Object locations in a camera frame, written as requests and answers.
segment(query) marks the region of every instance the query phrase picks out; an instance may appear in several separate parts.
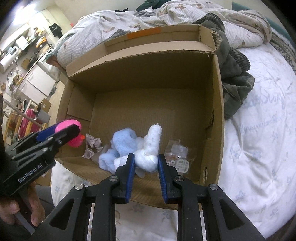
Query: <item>pink container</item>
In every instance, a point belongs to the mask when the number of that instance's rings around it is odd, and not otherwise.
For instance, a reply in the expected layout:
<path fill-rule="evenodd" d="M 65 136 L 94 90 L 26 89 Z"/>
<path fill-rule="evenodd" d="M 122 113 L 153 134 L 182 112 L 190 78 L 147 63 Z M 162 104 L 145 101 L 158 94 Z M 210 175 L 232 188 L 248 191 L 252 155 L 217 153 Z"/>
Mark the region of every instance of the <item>pink container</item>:
<path fill-rule="evenodd" d="M 70 125 L 72 125 L 72 124 L 77 125 L 79 127 L 79 129 L 81 130 L 81 124 L 80 124 L 80 122 L 77 121 L 77 120 L 71 119 L 71 120 L 65 120 L 65 121 L 61 122 L 60 124 L 58 124 L 57 127 L 56 127 L 56 129 L 55 129 L 55 133 L 58 132 L 58 131 L 60 131 L 60 130 L 62 130 L 62 129 L 64 129 L 64 128 L 66 128 L 66 127 L 68 127 L 68 126 L 70 126 Z M 68 142 L 68 144 L 69 144 L 69 146 L 76 148 L 76 147 L 81 146 L 81 144 L 82 144 L 82 142 L 83 142 L 84 139 L 85 139 L 85 136 L 79 134 L 77 137 L 75 137 L 74 139 L 70 140 Z"/>

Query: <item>teal fabric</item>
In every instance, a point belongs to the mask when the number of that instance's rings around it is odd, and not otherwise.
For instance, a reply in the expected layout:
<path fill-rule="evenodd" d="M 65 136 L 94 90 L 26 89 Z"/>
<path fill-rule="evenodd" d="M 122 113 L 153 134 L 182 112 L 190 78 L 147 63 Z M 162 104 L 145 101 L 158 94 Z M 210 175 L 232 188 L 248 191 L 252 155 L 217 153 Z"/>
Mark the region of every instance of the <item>teal fabric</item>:
<path fill-rule="evenodd" d="M 142 5 L 140 5 L 136 11 L 142 11 L 144 9 L 152 7 L 152 9 L 160 8 L 163 4 L 170 0 L 146 0 Z"/>
<path fill-rule="evenodd" d="M 250 10 L 251 9 L 251 8 L 248 8 L 248 7 L 244 6 L 244 5 L 241 5 L 241 4 L 236 3 L 236 2 L 232 2 L 231 7 L 232 7 L 232 10 L 234 10 L 234 11 Z M 290 41 L 290 43 L 293 46 L 295 46 L 295 43 L 293 42 L 290 35 L 288 34 L 288 32 L 285 29 L 283 29 L 280 25 L 278 25 L 277 23 L 272 21 L 270 18 L 266 18 L 266 20 L 267 20 L 267 22 L 269 22 L 270 26 L 275 29 L 275 31 L 277 31 L 278 33 L 280 33 L 281 35 L 286 37 Z"/>

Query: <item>finger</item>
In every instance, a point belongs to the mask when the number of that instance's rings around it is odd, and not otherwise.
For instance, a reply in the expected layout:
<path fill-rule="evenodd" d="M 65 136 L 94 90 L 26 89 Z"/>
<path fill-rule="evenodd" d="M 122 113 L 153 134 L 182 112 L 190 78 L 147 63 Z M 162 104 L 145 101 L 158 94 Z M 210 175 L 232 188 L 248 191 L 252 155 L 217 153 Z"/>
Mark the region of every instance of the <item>finger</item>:
<path fill-rule="evenodd" d="M 45 211 L 43 206 L 40 203 L 40 200 L 38 198 L 38 195 L 36 193 L 35 189 L 36 184 L 32 183 L 28 187 L 28 198 L 29 198 L 29 203 L 32 208 L 32 215 L 31 215 L 31 222 L 34 226 L 38 226 L 40 222 L 44 219 L 45 217 Z"/>
<path fill-rule="evenodd" d="M 0 202 L 0 217 L 8 224 L 14 224 L 15 217 L 13 215 L 19 210 L 19 205 L 14 200 L 1 200 Z"/>

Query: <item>cardboard box wall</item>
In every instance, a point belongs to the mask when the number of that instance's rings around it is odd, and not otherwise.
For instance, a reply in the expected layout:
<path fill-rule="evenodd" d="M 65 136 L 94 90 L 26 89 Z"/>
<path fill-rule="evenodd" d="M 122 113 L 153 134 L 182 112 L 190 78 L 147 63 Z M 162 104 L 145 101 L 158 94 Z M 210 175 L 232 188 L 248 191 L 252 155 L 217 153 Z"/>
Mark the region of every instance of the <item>cardboard box wall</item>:
<path fill-rule="evenodd" d="M 67 66 L 69 79 L 57 121 L 69 118 L 109 144 L 114 132 L 130 127 L 144 137 L 162 126 L 160 153 L 169 139 L 198 150 L 189 178 L 217 183 L 224 138 L 223 93 L 212 30 L 198 25 L 158 27 L 98 45 Z M 57 160 L 93 184 L 111 175 L 81 156 L 85 146 L 65 145 Z M 162 208 L 157 174 L 135 176 L 131 200 Z"/>

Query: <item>silver bolt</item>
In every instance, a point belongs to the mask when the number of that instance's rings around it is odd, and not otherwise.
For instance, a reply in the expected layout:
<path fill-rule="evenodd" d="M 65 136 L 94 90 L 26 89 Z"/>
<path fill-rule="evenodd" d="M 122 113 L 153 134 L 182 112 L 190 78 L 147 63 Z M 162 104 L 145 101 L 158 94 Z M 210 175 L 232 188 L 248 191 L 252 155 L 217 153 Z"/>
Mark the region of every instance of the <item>silver bolt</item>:
<path fill-rule="evenodd" d="M 212 189 L 212 190 L 214 190 L 214 191 L 218 190 L 218 188 L 219 188 L 219 187 L 218 187 L 217 184 L 214 184 L 214 183 L 213 183 L 213 184 L 210 185 L 210 189 Z"/>
<path fill-rule="evenodd" d="M 111 182 L 116 182 L 118 180 L 118 177 L 117 176 L 111 176 L 109 177 L 109 181 Z"/>
<path fill-rule="evenodd" d="M 184 181 L 184 177 L 183 177 L 183 176 L 176 176 L 176 177 L 175 177 L 175 180 L 176 180 L 177 182 L 183 182 L 183 181 Z"/>
<path fill-rule="evenodd" d="M 76 190 L 81 190 L 81 189 L 83 188 L 83 184 L 78 183 L 78 184 L 75 185 L 74 188 L 75 188 Z"/>

